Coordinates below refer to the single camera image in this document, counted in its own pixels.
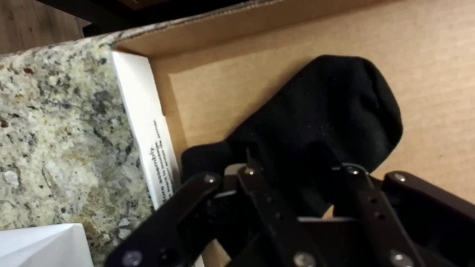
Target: black fabric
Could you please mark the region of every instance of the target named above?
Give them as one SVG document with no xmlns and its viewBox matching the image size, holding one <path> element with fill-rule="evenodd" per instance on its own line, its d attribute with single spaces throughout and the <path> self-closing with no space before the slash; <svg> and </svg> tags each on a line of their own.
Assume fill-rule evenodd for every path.
<svg viewBox="0 0 475 267">
<path fill-rule="evenodd" d="M 226 141 L 187 150 L 184 178 L 223 172 L 252 151 L 269 182 L 301 213 L 322 213 L 322 181 L 334 163 L 374 170 L 402 135 L 398 104 L 367 59 L 319 56 Z"/>
</svg>

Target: cardboard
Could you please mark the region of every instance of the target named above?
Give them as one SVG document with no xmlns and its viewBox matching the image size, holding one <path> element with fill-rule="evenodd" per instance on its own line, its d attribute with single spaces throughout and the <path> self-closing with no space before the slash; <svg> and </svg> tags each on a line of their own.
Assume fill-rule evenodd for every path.
<svg viewBox="0 0 475 267">
<path fill-rule="evenodd" d="M 266 1 L 181 20 L 116 50 L 150 59 L 177 155 L 227 136 L 313 58 L 368 58 L 405 126 L 374 175 L 408 170 L 475 203 L 474 12 L 472 0 Z"/>
</svg>

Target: metal rivet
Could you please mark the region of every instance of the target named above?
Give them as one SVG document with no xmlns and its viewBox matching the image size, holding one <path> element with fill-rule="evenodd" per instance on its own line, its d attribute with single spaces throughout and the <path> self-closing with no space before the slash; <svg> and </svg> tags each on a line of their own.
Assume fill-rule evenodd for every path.
<svg viewBox="0 0 475 267">
<path fill-rule="evenodd" d="M 143 253 L 140 250 L 128 250 L 122 258 L 123 267 L 137 267 L 143 262 Z"/>
<path fill-rule="evenodd" d="M 252 176 L 252 175 L 255 173 L 255 170 L 254 170 L 252 167 L 245 167 L 245 169 L 244 169 L 244 173 L 246 173 L 246 175 L 251 175 L 251 176 Z"/>
<path fill-rule="evenodd" d="M 399 182 L 405 182 L 405 176 L 402 173 L 395 173 L 395 178 L 399 181 Z"/>
<path fill-rule="evenodd" d="M 413 259 L 408 255 L 404 255 L 398 250 L 390 250 L 390 262 L 395 267 L 413 267 L 414 265 Z"/>
<path fill-rule="evenodd" d="M 212 176 L 212 175 L 206 175 L 206 176 L 205 176 L 205 182 L 206 182 L 206 184 L 214 184 L 215 181 L 217 181 L 217 178 Z"/>
<path fill-rule="evenodd" d="M 353 166 L 346 166 L 346 170 L 350 173 L 350 175 L 359 175 L 359 169 L 353 167 Z"/>
<path fill-rule="evenodd" d="M 295 267 L 316 267 L 316 261 L 315 261 L 313 255 L 310 255 L 307 252 L 295 253 L 294 264 L 295 264 Z"/>
</svg>

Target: white paper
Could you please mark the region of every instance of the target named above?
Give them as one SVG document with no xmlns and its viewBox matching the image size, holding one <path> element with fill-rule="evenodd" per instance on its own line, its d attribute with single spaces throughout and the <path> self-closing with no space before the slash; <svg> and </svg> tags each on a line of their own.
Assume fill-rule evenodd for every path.
<svg viewBox="0 0 475 267">
<path fill-rule="evenodd" d="M 2 267 L 92 267 L 82 224 L 0 231 Z"/>
<path fill-rule="evenodd" d="M 149 193 L 157 209 L 174 194 L 178 181 L 178 164 L 157 86 L 146 56 L 113 52 L 113 59 Z"/>
</svg>

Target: speckled granite surface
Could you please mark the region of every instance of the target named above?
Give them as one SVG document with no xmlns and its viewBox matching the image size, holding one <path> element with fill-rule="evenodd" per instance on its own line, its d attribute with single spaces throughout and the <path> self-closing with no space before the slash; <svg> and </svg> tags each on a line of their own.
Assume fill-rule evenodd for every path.
<svg viewBox="0 0 475 267">
<path fill-rule="evenodd" d="M 0 230 L 82 222 L 94 262 L 151 213 L 110 44 L 0 56 Z"/>
</svg>

